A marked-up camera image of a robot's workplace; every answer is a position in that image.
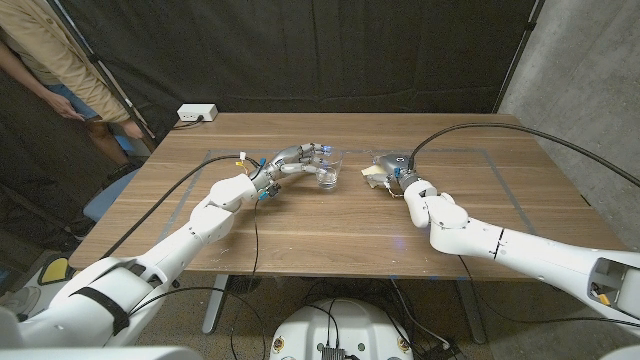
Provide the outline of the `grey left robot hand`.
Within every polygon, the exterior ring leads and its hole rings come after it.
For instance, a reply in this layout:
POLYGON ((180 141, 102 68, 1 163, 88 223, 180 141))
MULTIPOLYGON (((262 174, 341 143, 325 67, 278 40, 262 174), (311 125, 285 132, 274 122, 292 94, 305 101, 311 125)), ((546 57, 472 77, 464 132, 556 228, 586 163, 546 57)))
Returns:
POLYGON ((267 190, 277 180, 297 173, 323 174, 329 168, 329 157, 338 151, 329 145, 307 143, 290 146, 278 152, 249 175, 257 191, 267 190))

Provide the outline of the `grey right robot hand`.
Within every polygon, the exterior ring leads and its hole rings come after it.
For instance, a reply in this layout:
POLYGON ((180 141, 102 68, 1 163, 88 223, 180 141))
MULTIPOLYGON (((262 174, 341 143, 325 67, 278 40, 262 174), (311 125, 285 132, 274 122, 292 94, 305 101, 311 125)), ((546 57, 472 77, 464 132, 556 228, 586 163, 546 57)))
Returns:
POLYGON ((380 155, 374 158, 374 164, 382 169, 389 184, 397 185, 405 191, 411 184, 419 181, 421 177, 409 166, 409 156, 402 154, 380 155))

